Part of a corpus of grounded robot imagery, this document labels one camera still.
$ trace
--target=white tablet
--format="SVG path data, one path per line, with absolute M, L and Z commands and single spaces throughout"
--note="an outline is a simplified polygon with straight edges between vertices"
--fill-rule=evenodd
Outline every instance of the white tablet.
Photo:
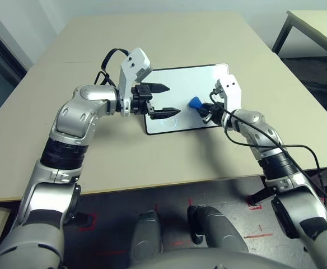
M 168 119 L 152 120 L 145 115 L 146 132 L 149 135 L 191 129 L 216 127 L 213 122 L 204 124 L 195 109 L 188 106 L 195 96 L 203 103 L 212 103 L 209 93 L 217 80 L 229 74 L 225 63 L 153 70 L 142 82 L 162 83 L 170 88 L 160 94 L 152 94 L 150 101 L 155 109 L 177 108 L 181 112 Z M 219 96 L 215 100 L 223 102 Z

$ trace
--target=beige tabletop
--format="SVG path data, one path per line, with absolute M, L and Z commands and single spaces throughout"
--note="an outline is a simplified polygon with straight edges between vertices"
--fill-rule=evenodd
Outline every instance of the beige tabletop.
M 327 112 L 238 14 L 78 17 L 0 109 L 0 200 L 22 196 L 59 107 L 76 86 L 93 83 L 117 47 L 141 47 L 153 68 L 229 64 L 242 107 L 262 112 L 285 143 L 310 146 L 327 167 Z M 118 54 L 109 63 L 116 82 L 122 59 Z M 304 169 L 315 167 L 307 151 L 290 152 Z M 142 116 L 119 114 L 101 119 L 83 167 L 83 193 L 262 173 L 250 149 L 231 143 L 221 128 L 148 136 Z
M 287 13 L 315 29 L 321 38 L 327 40 L 327 10 L 289 10 Z

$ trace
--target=blue plastic piece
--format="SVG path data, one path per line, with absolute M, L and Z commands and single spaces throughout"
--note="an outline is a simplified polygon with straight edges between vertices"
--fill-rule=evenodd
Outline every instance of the blue plastic piece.
M 202 102 L 197 96 L 193 97 L 190 103 L 188 104 L 190 108 L 198 109 L 202 107 Z

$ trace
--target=table leg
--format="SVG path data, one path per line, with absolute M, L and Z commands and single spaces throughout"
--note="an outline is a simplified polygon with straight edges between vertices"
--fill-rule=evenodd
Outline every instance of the table leg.
M 278 55 L 279 51 L 281 50 L 284 42 L 286 41 L 286 38 L 289 34 L 289 32 L 291 31 L 291 28 L 292 28 L 292 18 L 291 17 L 287 17 L 282 29 L 281 29 L 281 32 L 279 33 L 278 37 L 277 37 L 277 40 L 275 41 L 274 45 L 273 45 L 273 48 L 272 48 L 272 51 Z
M 260 201 L 272 196 L 272 193 L 269 191 L 269 189 L 265 185 L 265 176 L 262 175 L 260 177 L 260 180 L 262 181 L 264 188 L 256 193 L 254 193 L 252 196 L 248 197 L 248 203 L 251 206 L 255 206 Z

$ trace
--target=silver robot arm segment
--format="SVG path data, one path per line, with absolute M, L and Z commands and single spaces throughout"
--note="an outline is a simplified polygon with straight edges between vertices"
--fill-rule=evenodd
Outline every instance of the silver robot arm segment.
M 241 89 L 233 75 L 217 81 L 213 94 L 220 95 L 224 104 L 214 104 L 209 118 L 227 130 L 241 133 L 263 168 L 265 183 L 274 194 L 272 207 L 283 232 L 289 238 L 299 238 L 318 268 L 327 268 L 327 211 L 308 179 L 287 158 L 282 150 L 262 133 L 243 123 L 242 119 L 262 130 L 276 143 L 283 142 L 277 131 L 259 112 L 241 109 Z M 230 112 L 239 119 L 230 116 Z
M 180 110 L 154 110 L 152 92 L 169 88 L 141 84 L 150 60 L 137 48 L 122 63 L 118 88 L 84 85 L 59 110 L 41 158 L 35 163 L 11 232 L 0 245 L 0 268 L 62 268 L 63 225 L 74 218 L 82 162 L 102 116 L 149 114 L 168 118 Z

